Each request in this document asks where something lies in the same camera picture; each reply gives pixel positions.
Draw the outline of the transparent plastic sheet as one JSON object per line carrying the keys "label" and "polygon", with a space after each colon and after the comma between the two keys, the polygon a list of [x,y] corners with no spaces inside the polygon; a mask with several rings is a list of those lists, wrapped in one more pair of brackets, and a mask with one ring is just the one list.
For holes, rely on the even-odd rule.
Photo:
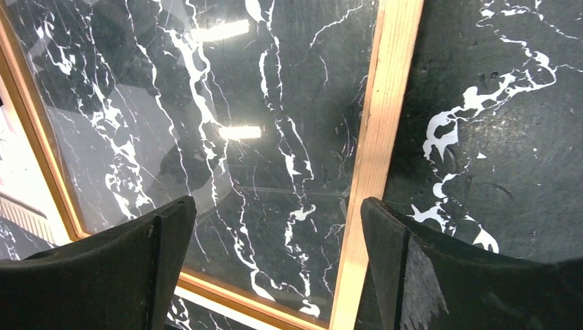
{"label": "transparent plastic sheet", "polygon": [[7,1],[81,226],[178,197],[185,267],[331,314],[376,1]]}

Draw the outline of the wooden picture frame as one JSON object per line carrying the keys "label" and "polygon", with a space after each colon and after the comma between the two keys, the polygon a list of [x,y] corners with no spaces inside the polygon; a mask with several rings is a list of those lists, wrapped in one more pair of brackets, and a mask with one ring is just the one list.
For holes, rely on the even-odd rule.
{"label": "wooden picture frame", "polygon": [[[369,261],[360,207],[366,197],[381,197],[384,191],[423,5],[422,1],[380,1],[378,5],[330,329],[352,329],[355,325]],[[2,94],[11,99],[30,141],[56,204],[66,241],[87,237],[80,223],[78,203],[67,186],[63,166],[57,161],[56,143],[49,139],[50,124],[43,114],[38,89],[10,24],[6,5],[1,6],[1,73],[5,81]],[[194,272],[181,274],[178,289],[180,293],[216,303],[224,311],[239,312],[268,325],[284,329],[318,328],[296,312],[240,294]]]}

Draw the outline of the plant photo print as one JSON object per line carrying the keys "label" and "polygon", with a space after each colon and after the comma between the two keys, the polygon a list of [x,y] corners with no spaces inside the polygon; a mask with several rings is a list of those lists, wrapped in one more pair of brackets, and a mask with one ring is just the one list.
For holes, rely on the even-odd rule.
{"label": "plant photo print", "polygon": [[1,82],[1,216],[51,245],[72,242],[4,82]]}

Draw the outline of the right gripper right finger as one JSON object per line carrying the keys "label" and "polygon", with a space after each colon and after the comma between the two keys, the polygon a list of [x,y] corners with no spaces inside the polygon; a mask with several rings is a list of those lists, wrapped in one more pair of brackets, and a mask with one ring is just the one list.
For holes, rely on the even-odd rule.
{"label": "right gripper right finger", "polygon": [[581,329],[582,260],[537,263],[464,243],[369,197],[360,208],[385,329]]}

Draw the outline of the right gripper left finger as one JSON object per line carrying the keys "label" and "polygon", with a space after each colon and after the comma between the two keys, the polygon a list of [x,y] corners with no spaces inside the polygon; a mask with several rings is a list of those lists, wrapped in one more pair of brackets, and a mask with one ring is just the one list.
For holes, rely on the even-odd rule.
{"label": "right gripper left finger", "polygon": [[163,329],[197,214],[183,196],[87,238],[1,262],[2,329]]}

